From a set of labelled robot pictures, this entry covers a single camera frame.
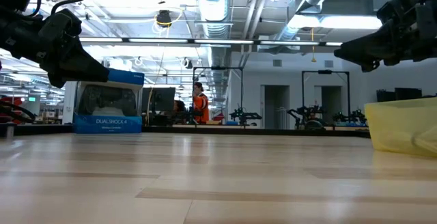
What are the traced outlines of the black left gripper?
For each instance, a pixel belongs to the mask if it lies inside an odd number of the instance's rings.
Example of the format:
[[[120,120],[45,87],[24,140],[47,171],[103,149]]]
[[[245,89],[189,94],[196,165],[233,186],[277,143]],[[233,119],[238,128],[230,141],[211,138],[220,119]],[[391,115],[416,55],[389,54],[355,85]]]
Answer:
[[[81,21],[68,9],[32,18],[1,8],[1,48],[39,64],[55,87],[109,79],[109,69],[79,46],[81,32]]]

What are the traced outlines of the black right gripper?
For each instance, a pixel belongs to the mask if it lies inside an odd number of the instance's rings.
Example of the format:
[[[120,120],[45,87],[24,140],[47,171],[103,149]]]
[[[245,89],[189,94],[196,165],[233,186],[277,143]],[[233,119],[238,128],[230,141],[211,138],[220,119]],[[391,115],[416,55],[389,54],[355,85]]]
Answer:
[[[436,0],[391,0],[378,11],[382,27],[344,42],[334,56],[375,70],[380,61],[423,61],[436,56]]]

